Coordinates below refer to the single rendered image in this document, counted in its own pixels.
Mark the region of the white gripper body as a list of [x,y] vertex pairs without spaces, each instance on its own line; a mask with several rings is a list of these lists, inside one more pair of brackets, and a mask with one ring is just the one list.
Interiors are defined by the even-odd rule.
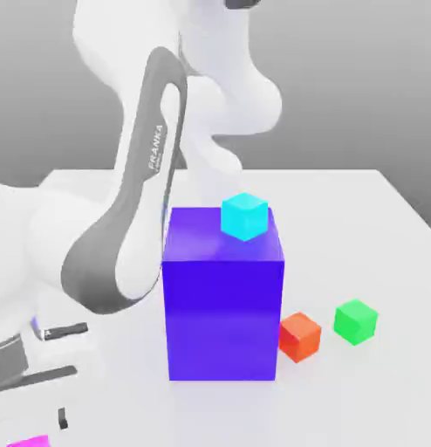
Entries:
[[0,386],[0,421],[46,416],[75,401],[82,391],[84,368],[67,365],[25,375]]

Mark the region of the small magenta cube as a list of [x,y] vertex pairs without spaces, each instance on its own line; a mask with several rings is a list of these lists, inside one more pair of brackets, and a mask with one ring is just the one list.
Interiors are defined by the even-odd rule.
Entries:
[[51,447],[51,443],[47,435],[42,435],[9,443],[6,447]]

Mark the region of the small orange cube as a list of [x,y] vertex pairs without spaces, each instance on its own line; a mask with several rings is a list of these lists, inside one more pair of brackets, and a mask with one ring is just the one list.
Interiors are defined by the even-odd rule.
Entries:
[[294,313],[280,322],[278,347],[299,363],[318,351],[321,331],[321,326],[307,315]]

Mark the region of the small cyan cube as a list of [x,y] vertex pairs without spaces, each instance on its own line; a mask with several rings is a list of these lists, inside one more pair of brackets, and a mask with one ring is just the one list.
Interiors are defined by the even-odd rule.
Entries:
[[243,192],[222,201],[221,231],[241,241],[249,241],[268,230],[268,202]]

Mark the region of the small green cube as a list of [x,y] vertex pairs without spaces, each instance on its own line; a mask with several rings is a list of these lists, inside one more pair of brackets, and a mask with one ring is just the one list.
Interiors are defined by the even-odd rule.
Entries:
[[344,340],[356,346],[374,336],[379,314],[359,299],[338,306],[333,330]]

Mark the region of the large purple box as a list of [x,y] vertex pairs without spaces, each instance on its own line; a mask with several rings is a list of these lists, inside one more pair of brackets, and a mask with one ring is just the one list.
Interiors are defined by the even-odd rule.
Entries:
[[174,208],[162,261],[172,381],[276,377],[284,253],[275,221],[243,242],[218,208]]

